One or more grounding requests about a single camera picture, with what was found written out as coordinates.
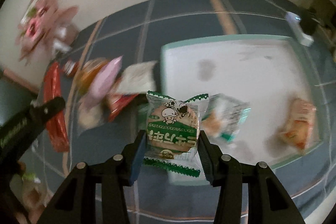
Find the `person's left hand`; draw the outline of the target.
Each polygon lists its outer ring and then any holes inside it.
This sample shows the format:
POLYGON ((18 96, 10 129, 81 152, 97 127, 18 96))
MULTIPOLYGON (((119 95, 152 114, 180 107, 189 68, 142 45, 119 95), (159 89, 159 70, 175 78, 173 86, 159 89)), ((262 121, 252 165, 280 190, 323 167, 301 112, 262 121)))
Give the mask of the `person's left hand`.
POLYGON ((10 181, 10 189, 18 200, 14 217, 18 223, 37 223, 51 198, 47 187, 33 173, 26 171, 26 164, 17 162, 18 170, 10 181))

